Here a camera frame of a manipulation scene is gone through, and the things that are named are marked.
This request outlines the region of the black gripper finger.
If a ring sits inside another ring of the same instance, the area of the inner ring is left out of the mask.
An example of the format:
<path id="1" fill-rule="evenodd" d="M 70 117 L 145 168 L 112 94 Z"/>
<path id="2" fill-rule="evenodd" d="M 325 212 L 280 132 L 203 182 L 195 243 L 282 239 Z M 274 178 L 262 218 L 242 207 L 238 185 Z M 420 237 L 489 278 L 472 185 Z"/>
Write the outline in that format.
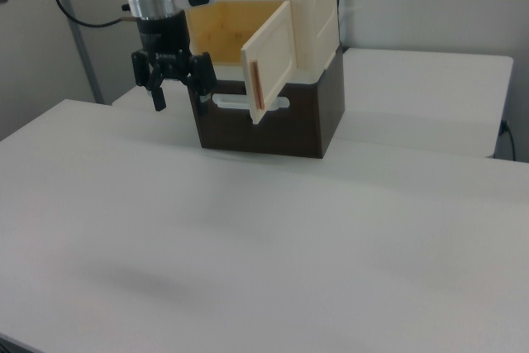
<path id="1" fill-rule="evenodd" d="M 145 87 L 151 94 L 155 110 L 161 112 L 166 108 L 166 101 L 161 84 L 164 77 L 158 63 L 150 66 L 148 53 L 138 50 L 131 54 L 132 66 L 137 86 Z"/>
<path id="2" fill-rule="evenodd" d="M 188 89 L 193 110 L 199 117 L 205 116 L 207 103 L 212 97 L 212 91 L 217 87 L 216 73 L 208 52 L 189 57 L 188 76 L 183 83 Z"/>

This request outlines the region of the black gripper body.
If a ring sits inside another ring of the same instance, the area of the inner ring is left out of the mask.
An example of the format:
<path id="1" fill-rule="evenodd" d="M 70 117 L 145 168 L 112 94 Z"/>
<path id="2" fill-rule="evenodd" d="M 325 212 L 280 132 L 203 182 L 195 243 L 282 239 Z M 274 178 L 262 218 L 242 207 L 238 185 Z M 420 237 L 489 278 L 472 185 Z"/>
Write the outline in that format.
<path id="1" fill-rule="evenodd" d="M 137 27 L 150 66 L 158 64 L 165 79 L 186 79 L 192 54 L 185 12 L 161 19 L 138 19 Z"/>

